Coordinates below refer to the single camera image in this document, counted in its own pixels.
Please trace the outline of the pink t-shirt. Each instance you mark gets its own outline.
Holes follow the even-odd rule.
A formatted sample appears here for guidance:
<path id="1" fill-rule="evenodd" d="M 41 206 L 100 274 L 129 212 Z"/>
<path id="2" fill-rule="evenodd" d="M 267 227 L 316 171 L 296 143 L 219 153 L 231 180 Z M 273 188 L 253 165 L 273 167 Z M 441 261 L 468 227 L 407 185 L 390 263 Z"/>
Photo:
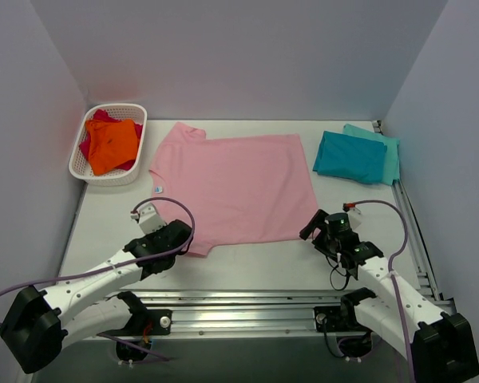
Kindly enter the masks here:
<path id="1" fill-rule="evenodd" d="M 296 134 L 209 139 L 175 124 L 149 166 L 161 216 L 194 216 L 191 255 L 218 246 L 296 240 L 318 210 Z"/>

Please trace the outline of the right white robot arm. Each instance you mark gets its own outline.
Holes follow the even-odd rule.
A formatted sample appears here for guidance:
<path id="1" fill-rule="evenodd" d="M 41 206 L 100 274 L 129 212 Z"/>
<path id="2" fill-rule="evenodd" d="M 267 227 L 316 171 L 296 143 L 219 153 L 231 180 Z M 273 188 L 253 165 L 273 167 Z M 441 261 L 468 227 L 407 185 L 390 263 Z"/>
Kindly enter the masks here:
<path id="1" fill-rule="evenodd" d="M 344 294 L 338 307 L 315 309 L 317 331 L 363 334 L 353 340 L 341 336 L 338 357 L 362 358 L 376 334 L 407 360 L 415 382 L 466 382 L 479 375 L 468 320 L 414 289 L 378 247 L 359 238 L 346 212 L 318 210 L 299 236 L 344 269 L 346 279 L 361 284 Z"/>

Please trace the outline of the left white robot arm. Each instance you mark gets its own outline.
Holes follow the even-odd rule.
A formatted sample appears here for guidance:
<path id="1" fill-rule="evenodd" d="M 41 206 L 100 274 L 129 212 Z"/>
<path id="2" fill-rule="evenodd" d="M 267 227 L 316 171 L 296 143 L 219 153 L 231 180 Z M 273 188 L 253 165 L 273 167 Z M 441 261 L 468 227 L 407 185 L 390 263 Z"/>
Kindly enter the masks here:
<path id="1" fill-rule="evenodd" d="M 176 219 L 127 243 L 82 278 L 38 290 L 26 286 L 16 295 L 0 337 L 24 373 L 36 373 L 66 347 L 98 334 L 146 335 L 165 329 L 125 287 L 171 268 L 192 241 L 192 228 Z"/>

